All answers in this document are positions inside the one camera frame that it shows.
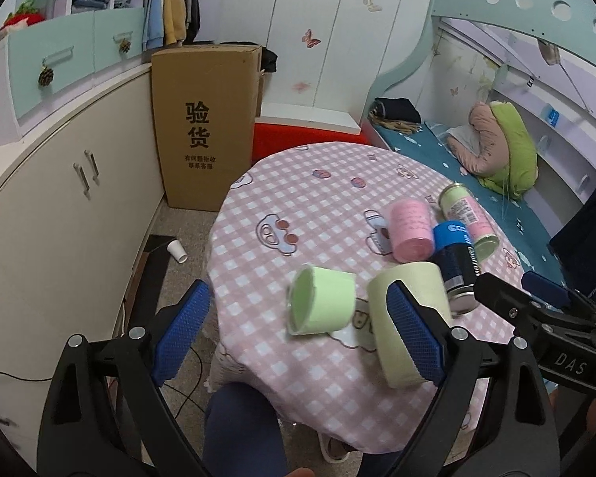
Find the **pale yellow-green cup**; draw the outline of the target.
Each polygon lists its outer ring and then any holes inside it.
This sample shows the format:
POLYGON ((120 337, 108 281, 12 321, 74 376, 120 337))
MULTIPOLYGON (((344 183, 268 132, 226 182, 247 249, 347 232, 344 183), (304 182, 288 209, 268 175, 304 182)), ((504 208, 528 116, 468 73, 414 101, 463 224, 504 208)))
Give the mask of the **pale yellow-green cup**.
POLYGON ((439 267, 415 262, 383 270, 368 283, 367 296, 387 384, 441 383, 451 311, 439 267))

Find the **white paper cup on floor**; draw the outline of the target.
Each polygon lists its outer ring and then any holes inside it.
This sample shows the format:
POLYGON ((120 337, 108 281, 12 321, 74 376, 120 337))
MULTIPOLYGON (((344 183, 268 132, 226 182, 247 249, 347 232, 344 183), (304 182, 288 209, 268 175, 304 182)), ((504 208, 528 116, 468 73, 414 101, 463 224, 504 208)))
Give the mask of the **white paper cup on floor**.
POLYGON ((166 250, 170 255, 177 261, 178 264, 184 264, 188 260, 188 254, 184 249, 184 246, 180 243, 180 240, 174 239, 168 243, 166 250))

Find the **light green plastic cup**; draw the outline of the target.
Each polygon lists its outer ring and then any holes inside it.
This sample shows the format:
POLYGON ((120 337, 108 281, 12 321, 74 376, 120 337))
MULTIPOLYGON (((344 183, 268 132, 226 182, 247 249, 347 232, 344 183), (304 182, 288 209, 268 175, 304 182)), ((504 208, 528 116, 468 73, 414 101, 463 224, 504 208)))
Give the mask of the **light green plastic cup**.
POLYGON ((293 336, 342 330, 355 311, 354 273, 304 265, 287 296, 287 331, 293 336))

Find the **blue black CoolTowel can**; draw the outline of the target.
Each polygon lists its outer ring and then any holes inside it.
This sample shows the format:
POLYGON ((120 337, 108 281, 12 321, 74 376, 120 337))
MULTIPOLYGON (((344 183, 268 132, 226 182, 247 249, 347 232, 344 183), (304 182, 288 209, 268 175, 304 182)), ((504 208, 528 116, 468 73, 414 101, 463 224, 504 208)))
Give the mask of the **blue black CoolTowel can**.
POLYGON ((470 313, 479 306, 474 285, 480 269, 468 230, 460 221, 444 221, 434 227, 433 234, 432 262, 440 269, 451 313, 470 313))

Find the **pink green labelled can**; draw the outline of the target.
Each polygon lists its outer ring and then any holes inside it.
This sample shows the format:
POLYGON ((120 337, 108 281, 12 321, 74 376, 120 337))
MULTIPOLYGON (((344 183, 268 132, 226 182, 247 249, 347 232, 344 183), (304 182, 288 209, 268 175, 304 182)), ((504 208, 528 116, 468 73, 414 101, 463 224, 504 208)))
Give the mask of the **pink green labelled can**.
POLYGON ((464 184, 446 186, 439 194, 438 202, 448 220, 461 221, 466 226, 480 263, 494 254, 499 240, 487 214, 464 184))

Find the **pink cylindrical can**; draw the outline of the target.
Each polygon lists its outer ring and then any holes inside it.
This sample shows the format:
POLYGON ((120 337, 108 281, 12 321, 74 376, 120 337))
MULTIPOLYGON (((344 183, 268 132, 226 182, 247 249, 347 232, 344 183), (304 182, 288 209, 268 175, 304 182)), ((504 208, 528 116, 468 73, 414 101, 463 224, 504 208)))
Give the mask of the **pink cylindrical can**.
POLYGON ((389 234, 396 261, 426 261, 435 250, 430 207, 421 200, 398 200, 390 210, 389 234))

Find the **pink pillow on bed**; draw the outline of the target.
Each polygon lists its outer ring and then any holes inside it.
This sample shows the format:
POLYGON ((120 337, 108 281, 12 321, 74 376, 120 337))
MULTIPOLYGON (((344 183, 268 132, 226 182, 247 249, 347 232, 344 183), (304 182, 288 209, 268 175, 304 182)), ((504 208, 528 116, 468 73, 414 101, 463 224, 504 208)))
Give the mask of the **pink pillow on bed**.
POLYGON ((472 175, 495 176, 509 163, 506 137, 498 125, 492 109, 484 102, 476 102, 468 116, 470 129, 476 134, 479 153, 472 153, 457 137, 450 134, 447 143, 451 153, 472 175))

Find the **pink checkered tablecloth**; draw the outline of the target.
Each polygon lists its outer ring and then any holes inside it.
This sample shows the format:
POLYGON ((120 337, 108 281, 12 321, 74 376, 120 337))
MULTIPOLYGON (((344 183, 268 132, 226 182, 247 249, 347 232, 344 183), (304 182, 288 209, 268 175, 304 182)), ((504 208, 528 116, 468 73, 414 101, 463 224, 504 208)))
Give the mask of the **pink checkered tablecloth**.
POLYGON ((286 297, 304 266, 352 273, 360 301, 393 265, 378 232, 405 197, 434 204, 449 179, 369 145, 325 142, 259 161, 234 182, 211 231, 207 271, 217 349, 207 387, 254 386, 280 416, 364 453, 401 450, 434 396, 391 389, 371 349, 366 309, 339 337, 295 337, 286 297))

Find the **red storage box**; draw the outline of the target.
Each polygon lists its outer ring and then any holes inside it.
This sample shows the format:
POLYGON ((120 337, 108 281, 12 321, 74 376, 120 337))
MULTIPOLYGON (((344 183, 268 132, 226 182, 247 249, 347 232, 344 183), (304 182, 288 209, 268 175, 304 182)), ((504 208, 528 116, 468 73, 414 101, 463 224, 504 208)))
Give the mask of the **red storage box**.
POLYGON ((328 129, 256 123, 254 127, 252 163, 255 164, 261 159, 292 149, 293 147, 336 141, 358 144, 370 143, 363 132, 360 132, 358 135, 351 135, 346 132, 334 132, 328 129))

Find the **folded dark clothes on bed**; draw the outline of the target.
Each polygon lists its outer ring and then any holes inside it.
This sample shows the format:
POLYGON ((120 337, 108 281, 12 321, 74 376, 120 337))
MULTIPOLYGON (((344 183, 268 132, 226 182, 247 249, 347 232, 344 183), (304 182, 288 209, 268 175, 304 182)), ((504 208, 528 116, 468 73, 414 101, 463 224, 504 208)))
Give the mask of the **folded dark clothes on bed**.
POLYGON ((372 124, 407 135, 418 132, 422 125, 421 114, 407 98, 376 98, 368 117, 372 124))

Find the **large brown cardboard box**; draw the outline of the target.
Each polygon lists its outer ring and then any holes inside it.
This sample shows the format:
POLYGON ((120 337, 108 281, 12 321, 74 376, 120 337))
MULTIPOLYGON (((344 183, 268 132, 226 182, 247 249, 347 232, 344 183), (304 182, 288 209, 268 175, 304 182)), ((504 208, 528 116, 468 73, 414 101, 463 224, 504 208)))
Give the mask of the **large brown cardboard box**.
POLYGON ((194 45, 151 56, 151 102, 168 205, 216 212, 251 167, 258 45, 194 45))

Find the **white board on red box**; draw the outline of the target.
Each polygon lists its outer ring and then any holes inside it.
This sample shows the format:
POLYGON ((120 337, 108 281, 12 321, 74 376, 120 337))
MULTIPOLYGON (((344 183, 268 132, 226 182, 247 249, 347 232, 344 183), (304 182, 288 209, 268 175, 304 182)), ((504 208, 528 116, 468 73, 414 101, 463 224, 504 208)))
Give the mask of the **white board on red box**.
POLYGON ((356 136, 360 134, 360 125, 346 112, 287 103, 264 102, 255 122, 322 129, 356 136))

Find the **hanging clothes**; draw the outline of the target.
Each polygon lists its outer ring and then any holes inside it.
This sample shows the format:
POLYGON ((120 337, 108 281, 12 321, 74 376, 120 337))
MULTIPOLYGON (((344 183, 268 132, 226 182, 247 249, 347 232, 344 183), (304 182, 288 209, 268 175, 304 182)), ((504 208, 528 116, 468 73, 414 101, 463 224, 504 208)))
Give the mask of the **hanging clothes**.
POLYGON ((142 48, 193 44, 200 26, 199 0, 145 0, 142 48))

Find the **red plush toy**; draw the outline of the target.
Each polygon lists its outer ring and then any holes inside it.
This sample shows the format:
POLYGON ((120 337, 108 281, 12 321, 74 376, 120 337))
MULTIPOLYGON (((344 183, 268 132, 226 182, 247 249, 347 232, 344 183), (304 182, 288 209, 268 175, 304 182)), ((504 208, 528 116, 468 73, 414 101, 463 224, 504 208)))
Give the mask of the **red plush toy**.
POLYGON ((9 33, 36 25, 42 21, 45 21, 45 16, 38 9, 35 0, 23 0, 20 6, 8 15, 0 32, 9 33))

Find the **mint bunk bed frame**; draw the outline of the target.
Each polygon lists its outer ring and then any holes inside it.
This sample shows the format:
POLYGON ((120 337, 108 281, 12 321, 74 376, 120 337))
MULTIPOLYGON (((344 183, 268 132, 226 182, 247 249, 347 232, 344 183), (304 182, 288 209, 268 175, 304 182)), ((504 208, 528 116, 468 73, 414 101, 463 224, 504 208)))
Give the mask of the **mint bunk bed frame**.
POLYGON ((582 0, 399 0, 386 67, 367 98, 414 76, 438 29, 501 65, 492 91, 528 112, 537 151, 565 185, 528 194, 555 233, 596 189, 596 5, 582 0))

